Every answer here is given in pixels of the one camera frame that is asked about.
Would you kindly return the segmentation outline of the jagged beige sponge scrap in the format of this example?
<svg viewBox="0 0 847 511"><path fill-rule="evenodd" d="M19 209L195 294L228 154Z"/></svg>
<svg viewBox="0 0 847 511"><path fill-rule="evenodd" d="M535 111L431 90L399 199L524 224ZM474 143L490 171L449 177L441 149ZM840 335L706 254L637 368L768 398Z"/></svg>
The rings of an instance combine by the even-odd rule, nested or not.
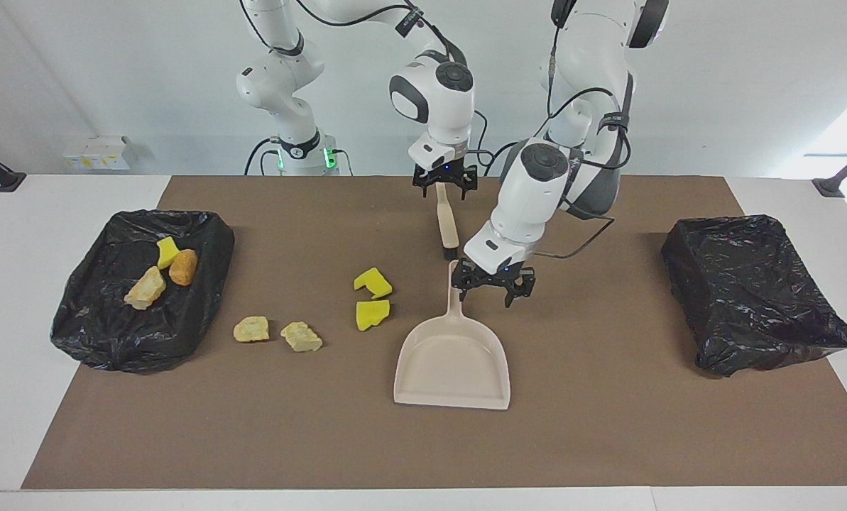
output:
<svg viewBox="0 0 847 511"><path fill-rule="evenodd" d="M297 353L315 352L324 345L323 340L305 322L291 322L280 331L290 348Z"/></svg>

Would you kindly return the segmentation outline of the orange brown sponge lump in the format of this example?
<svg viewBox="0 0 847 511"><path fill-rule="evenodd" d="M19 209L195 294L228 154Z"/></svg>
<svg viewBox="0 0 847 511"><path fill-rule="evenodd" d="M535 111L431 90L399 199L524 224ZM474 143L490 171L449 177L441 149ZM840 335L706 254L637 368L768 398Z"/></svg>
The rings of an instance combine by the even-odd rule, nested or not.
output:
<svg viewBox="0 0 847 511"><path fill-rule="evenodd" d="M192 284L198 266L198 255L193 249L184 249L177 253L169 267L169 278L180 287Z"/></svg>

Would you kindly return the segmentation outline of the beige plastic dustpan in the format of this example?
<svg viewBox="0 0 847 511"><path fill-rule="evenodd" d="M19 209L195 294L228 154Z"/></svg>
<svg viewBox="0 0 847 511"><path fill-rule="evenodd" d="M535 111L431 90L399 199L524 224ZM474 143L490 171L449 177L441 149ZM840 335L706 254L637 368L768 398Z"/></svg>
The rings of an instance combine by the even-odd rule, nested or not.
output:
<svg viewBox="0 0 847 511"><path fill-rule="evenodd" d="M393 401L469 410L510 407L510 366L497 334L462 310L459 289L448 284L442 316L417 324L401 346Z"/></svg>

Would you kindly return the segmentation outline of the rounded beige sponge scrap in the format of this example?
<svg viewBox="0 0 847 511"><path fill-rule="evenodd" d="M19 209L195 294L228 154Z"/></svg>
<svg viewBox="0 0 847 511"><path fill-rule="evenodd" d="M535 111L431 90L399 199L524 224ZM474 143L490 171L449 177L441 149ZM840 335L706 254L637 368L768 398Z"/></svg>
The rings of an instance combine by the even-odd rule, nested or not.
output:
<svg viewBox="0 0 847 511"><path fill-rule="evenodd" d="M268 333L268 318L262 316L245 317L233 328L233 337L239 343L253 343L271 339Z"/></svg>

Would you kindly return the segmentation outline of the pale tan sponge chunk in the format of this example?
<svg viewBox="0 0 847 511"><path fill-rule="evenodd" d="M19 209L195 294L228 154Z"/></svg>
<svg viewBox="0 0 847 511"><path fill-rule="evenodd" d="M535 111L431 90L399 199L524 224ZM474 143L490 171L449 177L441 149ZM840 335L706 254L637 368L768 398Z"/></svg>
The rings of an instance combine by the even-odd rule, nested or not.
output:
<svg viewBox="0 0 847 511"><path fill-rule="evenodd" d="M124 303L136 310L147 310L165 291L167 285L157 266L151 266L124 297Z"/></svg>

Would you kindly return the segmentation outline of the beige hand brush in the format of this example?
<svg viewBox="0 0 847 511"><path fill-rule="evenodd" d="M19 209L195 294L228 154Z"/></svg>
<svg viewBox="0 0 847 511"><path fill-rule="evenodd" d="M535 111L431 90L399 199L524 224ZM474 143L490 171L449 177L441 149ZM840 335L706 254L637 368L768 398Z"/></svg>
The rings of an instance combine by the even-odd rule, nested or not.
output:
<svg viewBox="0 0 847 511"><path fill-rule="evenodd" d="M446 261L458 259L459 234L454 218L452 206L450 206L445 183L436 183L437 193L437 225L440 237L442 237L443 256Z"/></svg>

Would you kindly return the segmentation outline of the black bag lined trash bin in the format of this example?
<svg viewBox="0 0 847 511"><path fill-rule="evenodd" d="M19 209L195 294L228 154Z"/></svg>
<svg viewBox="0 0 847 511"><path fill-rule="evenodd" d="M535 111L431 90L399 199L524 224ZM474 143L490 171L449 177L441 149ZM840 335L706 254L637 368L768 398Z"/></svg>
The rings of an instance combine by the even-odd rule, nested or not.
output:
<svg viewBox="0 0 847 511"><path fill-rule="evenodd" d="M192 249L192 284L170 282L145 310L124 295L172 238ZM89 368L148 374L176 368L198 349L221 308L235 235L218 214L200 211L118 212L103 226L68 278L51 326L54 346Z"/></svg>
<svg viewBox="0 0 847 511"><path fill-rule="evenodd" d="M847 323L772 216L683 218L661 256L709 374L773 370L847 349Z"/></svg>

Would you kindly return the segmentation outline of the brown table mat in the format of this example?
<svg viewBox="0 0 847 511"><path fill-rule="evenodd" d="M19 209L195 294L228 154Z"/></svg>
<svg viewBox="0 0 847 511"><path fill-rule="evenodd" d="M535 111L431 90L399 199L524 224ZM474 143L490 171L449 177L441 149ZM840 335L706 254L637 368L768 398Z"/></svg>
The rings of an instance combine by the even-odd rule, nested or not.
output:
<svg viewBox="0 0 847 511"><path fill-rule="evenodd" d="M576 258L534 259L532 297L471 291L497 333L506 411L399 405L405 336L446 307L433 199L406 178L174 177L160 208L236 237L196 354L152 375L80 368L26 489L847 485L847 394L819 360L713 378L660 249L680 218L738 216L721 178L625 177L617 223ZM378 268L390 316L365 332L353 280ZM268 318L271 339L235 324ZM323 340L294 352L305 322Z"/></svg>

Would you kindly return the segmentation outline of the notched yellow sponge piece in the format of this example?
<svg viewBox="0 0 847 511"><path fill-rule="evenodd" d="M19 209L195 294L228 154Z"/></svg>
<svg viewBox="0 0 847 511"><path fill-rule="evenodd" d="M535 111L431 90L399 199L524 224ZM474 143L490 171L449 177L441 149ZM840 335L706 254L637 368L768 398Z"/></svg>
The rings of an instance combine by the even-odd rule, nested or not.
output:
<svg viewBox="0 0 847 511"><path fill-rule="evenodd" d="M393 291L390 282L384 278L384 275L378 268L369 268L367 271L358 275L353 280L353 289L367 289L371 293L372 299L381 299L390 295Z"/></svg>

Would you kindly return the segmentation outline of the white wall socket box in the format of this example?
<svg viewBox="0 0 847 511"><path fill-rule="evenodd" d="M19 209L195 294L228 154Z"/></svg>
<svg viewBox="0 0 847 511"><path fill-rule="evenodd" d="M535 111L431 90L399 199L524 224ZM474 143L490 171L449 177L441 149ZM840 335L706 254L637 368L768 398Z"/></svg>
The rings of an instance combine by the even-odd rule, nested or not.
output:
<svg viewBox="0 0 847 511"><path fill-rule="evenodd" d="M136 161L125 136L98 136L70 143L62 156L72 170L129 171Z"/></svg>

